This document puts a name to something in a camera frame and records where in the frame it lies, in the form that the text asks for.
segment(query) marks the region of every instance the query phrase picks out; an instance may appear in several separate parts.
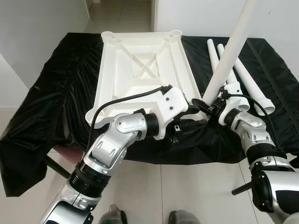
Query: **floor tile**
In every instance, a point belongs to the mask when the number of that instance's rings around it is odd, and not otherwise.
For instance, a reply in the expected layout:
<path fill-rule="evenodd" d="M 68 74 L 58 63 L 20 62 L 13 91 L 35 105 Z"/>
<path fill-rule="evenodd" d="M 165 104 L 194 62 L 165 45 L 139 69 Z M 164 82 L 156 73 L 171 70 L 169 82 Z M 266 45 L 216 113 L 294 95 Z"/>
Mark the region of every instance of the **floor tile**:
<path fill-rule="evenodd" d="M 121 15 L 122 1 L 103 1 L 94 3 L 90 9 L 91 19 L 119 19 Z"/>
<path fill-rule="evenodd" d="M 93 34 L 100 34 L 104 31 L 116 32 L 118 22 L 118 20 L 89 20 L 84 32 Z"/>
<path fill-rule="evenodd" d="M 117 204 L 127 214 L 130 224 L 162 223 L 161 166 L 124 161 L 103 191 L 94 222 Z"/>
<path fill-rule="evenodd" d="M 0 111 L 0 136 L 8 125 L 10 119 L 13 117 L 15 111 Z"/>
<path fill-rule="evenodd" d="M 150 1 L 125 1 L 121 11 L 121 20 L 150 20 L 150 17 Z"/>
<path fill-rule="evenodd" d="M 192 212 L 203 224 L 254 224 L 248 194 L 233 196 L 244 184 L 239 164 L 162 165 L 164 224 L 172 210 Z"/>
<path fill-rule="evenodd" d="M 295 156 L 288 156 L 288 161 L 292 160 L 293 158 L 295 158 Z M 247 159 L 242 160 L 239 164 L 240 164 L 240 168 L 241 168 L 242 175 L 244 177 L 245 182 L 246 183 L 250 182 L 251 181 L 251 173 L 249 170 L 249 164 L 248 164 Z M 248 192 L 243 192 L 239 195 L 242 195 L 242 194 L 249 194 L 250 198 L 252 199 L 252 191 L 251 190 L 249 190 Z M 257 218 L 257 221 L 259 224 L 273 224 L 272 219 L 268 216 L 267 213 L 261 212 L 254 205 L 253 205 L 253 207 L 254 207 L 256 218 Z"/>
<path fill-rule="evenodd" d="M 50 156 L 59 161 L 61 156 L 58 153 L 51 153 Z M 26 191 L 20 197 L 6 198 L 0 181 L 0 217 L 1 223 L 7 224 L 36 224 L 42 217 L 48 205 L 53 201 L 65 179 L 48 168 L 44 180 Z"/>
<path fill-rule="evenodd" d="M 120 20 L 117 32 L 150 32 L 150 21 Z"/>

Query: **white plastic leg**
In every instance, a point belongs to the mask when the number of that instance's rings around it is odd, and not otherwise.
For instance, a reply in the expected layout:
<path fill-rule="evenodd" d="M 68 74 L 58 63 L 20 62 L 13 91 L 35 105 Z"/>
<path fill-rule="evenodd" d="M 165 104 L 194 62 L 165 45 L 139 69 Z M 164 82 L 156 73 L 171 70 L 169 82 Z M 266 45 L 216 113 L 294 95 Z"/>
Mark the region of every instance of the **white plastic leg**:
<path fill-rule="evenodd" d="M 275 111 L 274 104 L 270 99 L 266 98 L 239 58 L 237 58 L 235 62 L 235 69 L 238 72 L 238 75 L 246 87 L 249 95 L 265 109 L 267 114 L 273 113 Z M 264 113 L 256 104 L 254 104 L 254 108 L 258 115 L 264 116 Z"/>
<path fill-rule="evenodd" d="M 218 52 L 219 52 L 219 56 L 220 58 L 222 57 L 222 54 L 224 52 L 224 46 L 223 44 L 218 44 L 217 46 Z M 235 77 L 235 73 L 233 70 L 230 71 L 228 79 L 227 79 L 227 83 L 236 83 L 238 82 L 237 78 Z M 240 111 L 248 111 L 250 109 L 250 105 L 249 102 L 246 98 L 244 97 L 240 97 L 240 104 L 238 105 L 238 109 Z"/>
<path fill-rule="evenodd" d="M 214 42 L 212 39 L 207 40 L 207 48 L 209 51 L 212 72 L 214 73 L 216 71 L 217 65 L 219 63 L 219 59 L 218 59 L 217 52 L 216 52 Z"/>
<path fill-rule="evenodd" d="M 219 61 L 215 73 L 206 89 L 203 101 L 211 105 L 217 98 L 218 91 L 227 80 L 229 72 L 233 68 L 236 58 L 247 39 L 249 28 L 254 19 L 255 6 L 258 0 L 247 0 L 240 14 L 237 25 L 228 41 L 223 57 Z"/>

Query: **black connector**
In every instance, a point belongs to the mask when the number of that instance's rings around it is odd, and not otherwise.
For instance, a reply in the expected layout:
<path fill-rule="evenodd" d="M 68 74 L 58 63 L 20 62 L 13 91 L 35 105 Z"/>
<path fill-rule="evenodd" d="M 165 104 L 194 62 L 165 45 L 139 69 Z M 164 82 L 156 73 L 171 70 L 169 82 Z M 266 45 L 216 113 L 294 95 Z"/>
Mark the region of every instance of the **black connector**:
<path fill-rule="evenodd" d="M 167 93 L 171 88 L 172 88 L 172 85 L 161 86 L 161 92 L 162 92 L 162 94 L 164 95 L 164 94 Z"/>
<path fill-rule="evenodd" d="M 226 102 L 220 98 L 217 98 L 210 106 L 200 99 L 192 99 L 192 103 L 206 115 L 215 117 L 220 116 L 226 105 Z"/>
<path fill-rule="evenodd" d="M 221 93 L 221 99 L 227 100 L 228 98 L 231 97 L 231 94 L 229 94 L 228 91 L 224 89 L 224 87 L 220 88 L 220 93 Z"/>

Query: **black tablecloth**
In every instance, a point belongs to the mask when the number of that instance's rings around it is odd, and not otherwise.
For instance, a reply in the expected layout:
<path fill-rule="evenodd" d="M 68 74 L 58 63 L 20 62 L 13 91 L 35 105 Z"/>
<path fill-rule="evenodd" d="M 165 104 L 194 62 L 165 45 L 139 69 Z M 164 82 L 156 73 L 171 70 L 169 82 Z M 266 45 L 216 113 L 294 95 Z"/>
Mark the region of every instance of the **black tablecloth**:
<path fill-rule="evenodd" d="M 202 95 L 212 75 L 207 39 L 182 37 Z M 213 41 L 215 45 L 226 44 L 228 38 L 213 37 Z M 0 139 L 0 169 L 7 196 L 19 196 L 45 177 L 43 159 L 54 145 L 76 144 L 86 149 L 90 127 L 85 114 L 93 107 L 102 50 L 99 34 L 69 33 L 44 65 Z M 271 118 L 280 147 L 286 153 L 298 154 L 299 83 L 264 39 L 249 38 L 239 58 L 276 106 Z M 241 81 L 240 84 L 243 93 L 248 94 Z M 252 108 L 253 105 L 249 112 L 257 116 Z M 236 163 L 245 158 L 239 137 L 216 120 L 183 120 L 180 125 L 182 135 L 172 136 L 170 126 L 164 140 L 150 138 L 133 144 L 126 159 L 187 165 Z M 105 128 L 96 130 L 94 138 Z"/>

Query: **silver robot arm segment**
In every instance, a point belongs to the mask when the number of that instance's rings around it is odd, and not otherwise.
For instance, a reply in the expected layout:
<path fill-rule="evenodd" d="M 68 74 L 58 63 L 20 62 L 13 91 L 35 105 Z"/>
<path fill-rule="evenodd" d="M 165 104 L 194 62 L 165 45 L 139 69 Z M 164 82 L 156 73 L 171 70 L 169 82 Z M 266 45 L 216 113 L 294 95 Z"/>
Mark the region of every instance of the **silver robot arm segment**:
<path fill-rule="evenodd" d="M 299 212 L 299 173 L 275 147 L 261 119 L 233 109 L 226 121 L 240 136 L 248 158 L 254 205 L 267 212 L 274 223 L 284 223 Z"/>
<path fill-rule="evenodd" d="M 94 210 L 110 177 L 122 163 L 127 147 L 136 140 L 144 139 L 146 133 L 147 123 L 143 114 L 119 114 L 114 117 L 108 130 L 96 139 L 76 166 L 40 223 L 92 223 L 90 211 Z"/>

